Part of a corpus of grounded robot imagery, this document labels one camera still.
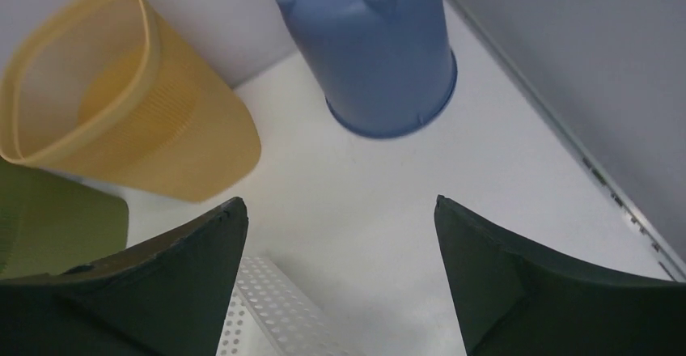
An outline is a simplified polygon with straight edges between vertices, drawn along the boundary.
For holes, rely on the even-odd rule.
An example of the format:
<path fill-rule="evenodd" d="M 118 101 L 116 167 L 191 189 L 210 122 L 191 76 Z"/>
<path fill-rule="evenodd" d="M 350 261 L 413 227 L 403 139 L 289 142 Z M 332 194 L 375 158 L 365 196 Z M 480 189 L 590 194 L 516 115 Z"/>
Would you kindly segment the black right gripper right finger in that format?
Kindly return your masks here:
<path fill-rule="evenodd" d="M 467 354 L 684 354 L 682 282 L 568 256 L 447 197 L 434 225 Z"/>

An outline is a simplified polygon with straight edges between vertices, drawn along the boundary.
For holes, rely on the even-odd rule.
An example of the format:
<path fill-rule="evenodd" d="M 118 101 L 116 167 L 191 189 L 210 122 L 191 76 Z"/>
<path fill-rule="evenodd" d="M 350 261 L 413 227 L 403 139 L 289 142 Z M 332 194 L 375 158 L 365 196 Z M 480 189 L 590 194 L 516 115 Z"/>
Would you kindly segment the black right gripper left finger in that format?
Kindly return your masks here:
<path fill-rule="evenodd" d="M 111 256 L 1 283 L 4 355 L 213 355 L 248 235 L 234 197 Z"/>

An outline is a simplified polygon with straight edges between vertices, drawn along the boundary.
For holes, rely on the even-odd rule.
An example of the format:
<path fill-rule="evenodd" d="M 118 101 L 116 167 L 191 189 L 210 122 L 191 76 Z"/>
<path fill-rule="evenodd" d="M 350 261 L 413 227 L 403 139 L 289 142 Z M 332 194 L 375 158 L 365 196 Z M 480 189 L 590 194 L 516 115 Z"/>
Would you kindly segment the white perforated plastic basket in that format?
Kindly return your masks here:
<path fill-rule="evenodd" d="M 242 258 L 217 355 L 361 355 L 270 259 Z"/>

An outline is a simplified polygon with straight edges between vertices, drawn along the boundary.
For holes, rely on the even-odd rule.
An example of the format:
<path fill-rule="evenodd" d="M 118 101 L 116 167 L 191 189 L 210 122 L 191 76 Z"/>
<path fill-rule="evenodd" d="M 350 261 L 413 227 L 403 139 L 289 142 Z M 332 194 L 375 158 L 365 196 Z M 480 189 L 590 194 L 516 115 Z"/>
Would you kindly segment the yellow mesh bin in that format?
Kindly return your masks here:
<path fill-rule="evenodd" d="M 147 0 L 73 0 L 2 76 L 10 163 L 201 202 L 260 153 L 246 105 Z"/>

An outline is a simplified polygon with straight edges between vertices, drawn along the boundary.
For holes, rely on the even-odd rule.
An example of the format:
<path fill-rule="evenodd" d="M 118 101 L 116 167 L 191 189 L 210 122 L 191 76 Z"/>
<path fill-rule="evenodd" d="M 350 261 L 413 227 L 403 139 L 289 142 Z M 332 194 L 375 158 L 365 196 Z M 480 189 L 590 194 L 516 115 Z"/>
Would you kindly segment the large blue plastic bucket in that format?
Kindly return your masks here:
<path fill-rule="evenodd" d="M 458 68 L 443 0 L 275 0 L 334 118 L 396 138 L 448 105 Z"/>

